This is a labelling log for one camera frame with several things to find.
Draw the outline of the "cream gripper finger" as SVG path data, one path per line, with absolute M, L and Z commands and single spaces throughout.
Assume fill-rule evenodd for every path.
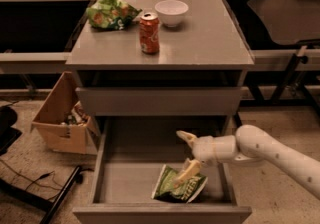
M 175 185 L 181 185 L 188 179 L 197 175 L 201 170 L 201 162 L 193 159 L 187 158 L 182 166 L 181 171 L 176 175 L 174 179 Z
M 180 139 L 182 139 L 183 141 L 185 141 L 190 148 L 193 148 L 195 142 L 197 141 L 197 136 L 196 136 L 196 135 L 194 135 L 194 134 L 192 134 L 192 133 L 189 133 L 189 132 L 186 132 L 186 131 L 178 130 L 178 131 L 176 132 L 176 135 L 177 135 Z

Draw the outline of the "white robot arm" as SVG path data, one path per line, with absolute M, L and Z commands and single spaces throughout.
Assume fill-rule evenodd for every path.
M 234 135 L 213 137 L 179 130 L 176 135 L 187 143 L 193 159 L 187 158 L 174 179 L 179 187 L 202 168 L 222 163 L 248 164 L 266 160 L 282 170 L 309 193 L 320 198 L 320 162 L 292 149 L 253 125 L 240 126 Z

